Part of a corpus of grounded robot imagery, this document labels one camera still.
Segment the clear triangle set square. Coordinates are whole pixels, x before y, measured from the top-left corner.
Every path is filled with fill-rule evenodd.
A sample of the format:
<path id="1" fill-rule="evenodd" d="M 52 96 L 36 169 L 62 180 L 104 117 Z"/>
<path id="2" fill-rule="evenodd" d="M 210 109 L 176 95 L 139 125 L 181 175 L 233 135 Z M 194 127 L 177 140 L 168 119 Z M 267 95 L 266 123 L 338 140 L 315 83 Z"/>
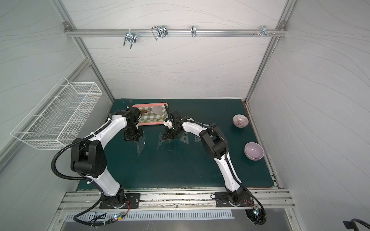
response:
<path id="1" fill-rule="evenodd" d="M 185 143 L 185 144 L 189 144 L 189 137 L 188 137 L 188 133 L 187 132 L 184 132 L 180 138 L 180 141 Z"/>

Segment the lilac plain bowl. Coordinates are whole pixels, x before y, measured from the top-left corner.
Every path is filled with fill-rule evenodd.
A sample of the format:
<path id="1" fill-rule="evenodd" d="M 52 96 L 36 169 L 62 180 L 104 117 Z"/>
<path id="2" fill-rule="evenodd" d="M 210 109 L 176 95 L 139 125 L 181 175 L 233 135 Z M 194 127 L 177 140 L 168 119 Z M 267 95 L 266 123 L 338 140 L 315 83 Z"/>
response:
<path id="1" fill-rule="evenodd" d="M 244 147 L 245 156 L 252 161 L 259 161 L 265 156 L 265 151 L 256 142 L 249 142 Z"/>

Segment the wooden handled cake server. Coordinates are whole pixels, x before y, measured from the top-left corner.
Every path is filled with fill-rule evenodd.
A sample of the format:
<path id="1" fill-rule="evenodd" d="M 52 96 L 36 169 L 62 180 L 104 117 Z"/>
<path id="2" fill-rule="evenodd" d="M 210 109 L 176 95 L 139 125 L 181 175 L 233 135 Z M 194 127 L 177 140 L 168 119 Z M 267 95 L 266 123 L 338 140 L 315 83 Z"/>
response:
<path id="1" fill-rule="evenodd" d="M 162 115 L 162 106 L 154 106 L 140 111 L 142 114 L 153 113 L 155 115 Z"/>

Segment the small metal clamp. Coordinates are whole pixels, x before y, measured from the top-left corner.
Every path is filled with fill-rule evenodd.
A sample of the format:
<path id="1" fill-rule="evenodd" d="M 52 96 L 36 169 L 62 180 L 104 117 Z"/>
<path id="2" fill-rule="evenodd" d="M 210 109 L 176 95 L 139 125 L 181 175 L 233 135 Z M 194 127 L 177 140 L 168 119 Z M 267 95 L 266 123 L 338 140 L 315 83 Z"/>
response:
<path id="1" fill-rule="evenodd" d="M 193 38 L 195 38 L 195 37 L 197 36 L 197 30 L 196 30 L 196 27 L 195 27 L 195 26 L 191 26 L 190 30 L 191 30 L 191 36 L 192 36 Z"/>

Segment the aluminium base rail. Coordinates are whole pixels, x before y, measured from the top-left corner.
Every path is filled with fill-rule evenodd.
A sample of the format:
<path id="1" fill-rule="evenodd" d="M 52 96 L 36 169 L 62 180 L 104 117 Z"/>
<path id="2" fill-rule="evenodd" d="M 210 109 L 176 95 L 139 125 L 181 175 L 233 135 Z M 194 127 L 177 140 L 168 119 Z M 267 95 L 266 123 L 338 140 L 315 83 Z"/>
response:
<path id="1" fill-rule="evenodd" d="M 295 208 L 291 194 L 286 189 L 251 188 L 250 192 L 235 206 L 221 188 L 132 189 L 125 195 L 131 208 L 136 210 Z"/>

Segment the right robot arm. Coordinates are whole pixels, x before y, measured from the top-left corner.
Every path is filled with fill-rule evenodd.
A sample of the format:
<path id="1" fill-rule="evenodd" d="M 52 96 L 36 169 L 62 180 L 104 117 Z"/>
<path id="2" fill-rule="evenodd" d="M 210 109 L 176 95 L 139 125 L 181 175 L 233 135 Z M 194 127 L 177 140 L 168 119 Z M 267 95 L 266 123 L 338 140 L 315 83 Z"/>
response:
<path id="1" fill-rule="evenodd" d="M 227 198 L 230 205 L 238 207 L 243 203 L 254 207 L 253 196 L 242 184 L 230 160 L 228 142 L 216 124 L 206 125 L 187 116 L 183 117 L 177 111 L 168 112 L 163 122 L 165 132 L 162 141 L 178 138 L 182 132 L 194 134 L 199 137 L 205 152 L 213 159 L 224 178 Z"/>

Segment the metal bracket with bolts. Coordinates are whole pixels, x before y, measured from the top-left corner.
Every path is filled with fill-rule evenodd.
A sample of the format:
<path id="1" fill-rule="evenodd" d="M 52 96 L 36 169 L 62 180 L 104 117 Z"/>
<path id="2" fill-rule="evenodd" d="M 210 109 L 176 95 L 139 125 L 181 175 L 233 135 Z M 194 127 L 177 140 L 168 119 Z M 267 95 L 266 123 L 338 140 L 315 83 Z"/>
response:
<path id="1" fill-rule="evenodd" d="M 268 29 L 266 26 L 262 26 L 259 31 L 251 32 L 252 36 L 258 37 L 274 37 L 276 32 L 274 30 Z"/>

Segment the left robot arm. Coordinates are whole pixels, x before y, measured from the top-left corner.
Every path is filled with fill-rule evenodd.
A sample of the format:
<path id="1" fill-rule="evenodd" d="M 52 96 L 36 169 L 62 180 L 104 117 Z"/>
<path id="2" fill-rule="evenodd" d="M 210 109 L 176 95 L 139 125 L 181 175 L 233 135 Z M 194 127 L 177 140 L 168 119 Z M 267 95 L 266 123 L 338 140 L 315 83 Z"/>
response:
<path id="1" fill-rule="evenodd" d="M 104 152 L 107 144 L 120 132 L 124 131 L 124 141 L 138 143 L 144 133 L 138 127 L 141 111 L 136 107 L 117 110 L 111 113 L 107 121 L 90 134 L 86 141 L 75 139 L 78 144 L 71 147 L 71 170 L 86 177 L 101 193 L 102 202 L 109 208 L 122 208 L 127 197 L 124 189 L 110 174 Z"/>

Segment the green white checkered cloth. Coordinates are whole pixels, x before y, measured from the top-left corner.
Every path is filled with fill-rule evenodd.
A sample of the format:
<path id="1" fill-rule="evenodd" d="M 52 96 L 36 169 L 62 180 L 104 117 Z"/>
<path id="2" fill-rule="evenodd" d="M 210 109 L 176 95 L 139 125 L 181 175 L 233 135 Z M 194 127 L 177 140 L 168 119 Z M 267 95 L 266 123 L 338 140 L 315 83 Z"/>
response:
<path id="1" fill-rule="evenodd" d="M 139 110 L 148 109 L 150 107 L 140 107 Z M 153 113 L 141 114 L 139 123 L 163 122 L 166 118 L 167 118 L 167 112 L 166 112 L 165 106 L 162 105 L 162 115 L 158 116 Z"/>

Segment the pink plastic tray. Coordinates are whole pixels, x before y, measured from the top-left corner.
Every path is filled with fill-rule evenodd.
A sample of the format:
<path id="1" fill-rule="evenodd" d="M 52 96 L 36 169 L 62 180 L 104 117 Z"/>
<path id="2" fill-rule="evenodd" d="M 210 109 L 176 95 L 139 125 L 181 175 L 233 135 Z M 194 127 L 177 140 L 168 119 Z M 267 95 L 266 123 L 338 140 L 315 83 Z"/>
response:
<path id="1" fill-rule="evenodd" d="M 141 111 L 138 126 L 162 125 L 168 117 L 167 103 L 136 104 L 133 107 Z"/>

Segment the purple patterned bowl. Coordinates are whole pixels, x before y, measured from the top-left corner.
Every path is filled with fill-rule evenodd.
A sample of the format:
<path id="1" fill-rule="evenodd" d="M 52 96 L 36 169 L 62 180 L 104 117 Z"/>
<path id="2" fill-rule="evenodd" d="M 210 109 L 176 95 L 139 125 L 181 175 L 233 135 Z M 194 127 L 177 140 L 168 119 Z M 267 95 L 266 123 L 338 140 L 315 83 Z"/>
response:
<path id="1" fill-rule="evenodd" d="M 248 126 L 249 120 L 245 115 L 238 114 L 233 117 L 233 124 L 237 128 L 245 128 Z"/>

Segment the clear plastic ruler pouch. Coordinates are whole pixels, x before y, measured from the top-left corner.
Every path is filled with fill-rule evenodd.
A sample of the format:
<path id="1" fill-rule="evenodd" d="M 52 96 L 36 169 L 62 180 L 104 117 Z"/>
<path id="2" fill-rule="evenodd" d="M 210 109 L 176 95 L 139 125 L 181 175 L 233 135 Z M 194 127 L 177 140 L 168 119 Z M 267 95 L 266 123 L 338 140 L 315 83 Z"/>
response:
<path id="1" fill-rule="evenodd" d="M 145 135 L 143 134 L 142 137 L 138 139 L 137 142 L 137 157 L 139 157 L 145 147 Z"/>

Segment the metal hook clamp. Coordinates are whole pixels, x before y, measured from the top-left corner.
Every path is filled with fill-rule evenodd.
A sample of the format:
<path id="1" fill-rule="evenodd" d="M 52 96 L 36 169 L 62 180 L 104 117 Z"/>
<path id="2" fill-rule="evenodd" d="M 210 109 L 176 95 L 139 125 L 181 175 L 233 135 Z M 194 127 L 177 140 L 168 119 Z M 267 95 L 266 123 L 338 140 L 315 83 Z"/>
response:
<path id="1" fill-rule="evenodd" d="M 134 33 L 132 33 L 131 31 L 129 31 L 125 35 L 123 46 L 125 46 L 126 44 L 130 44 L 130 49 L 132 49 L 132 47 L 136 43 L 136 41 L 137 41 L 137 36 Z"/>

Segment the metal u-bolt clamp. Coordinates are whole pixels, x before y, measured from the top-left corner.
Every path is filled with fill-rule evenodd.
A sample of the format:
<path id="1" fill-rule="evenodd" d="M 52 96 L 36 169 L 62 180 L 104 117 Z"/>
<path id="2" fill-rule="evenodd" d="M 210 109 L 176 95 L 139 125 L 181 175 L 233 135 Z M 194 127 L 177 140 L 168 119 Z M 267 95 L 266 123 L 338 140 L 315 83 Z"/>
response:
<path id="1" fill-rule="evenodd" d="M 151 28 L 151 32 L 155 40 L 158 40 L 159 38 L 165 38 L 168 35 L 166 26 L 154 26 Z"/>

